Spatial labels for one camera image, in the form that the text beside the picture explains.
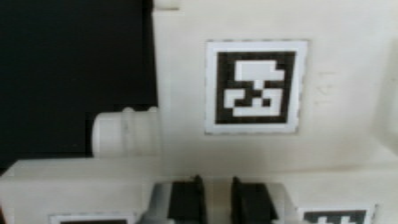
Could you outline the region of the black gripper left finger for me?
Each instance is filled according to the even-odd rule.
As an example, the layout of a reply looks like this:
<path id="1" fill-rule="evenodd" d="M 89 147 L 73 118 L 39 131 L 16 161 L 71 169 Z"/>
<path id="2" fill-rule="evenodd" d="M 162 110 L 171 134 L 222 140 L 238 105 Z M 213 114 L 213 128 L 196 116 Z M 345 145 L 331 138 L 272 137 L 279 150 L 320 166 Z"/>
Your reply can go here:
<path id="1" fill-rule="evenodd" d="M 173 183 L 167 218 L 176 224 L 206 224 L 206 196 L 201 176 Z"/>

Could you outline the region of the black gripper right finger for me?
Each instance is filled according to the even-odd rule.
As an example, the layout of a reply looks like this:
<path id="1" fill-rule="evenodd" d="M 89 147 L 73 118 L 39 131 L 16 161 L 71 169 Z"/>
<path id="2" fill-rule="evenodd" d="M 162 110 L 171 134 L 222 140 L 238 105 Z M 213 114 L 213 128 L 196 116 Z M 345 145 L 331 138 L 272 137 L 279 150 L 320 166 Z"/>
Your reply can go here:
<path id="1" fill-rule="evenodd" d="M 233 224 L 272 224 L 279 218 L 267 185 L 244 183 L 233 178 L 231 220 Z"/>

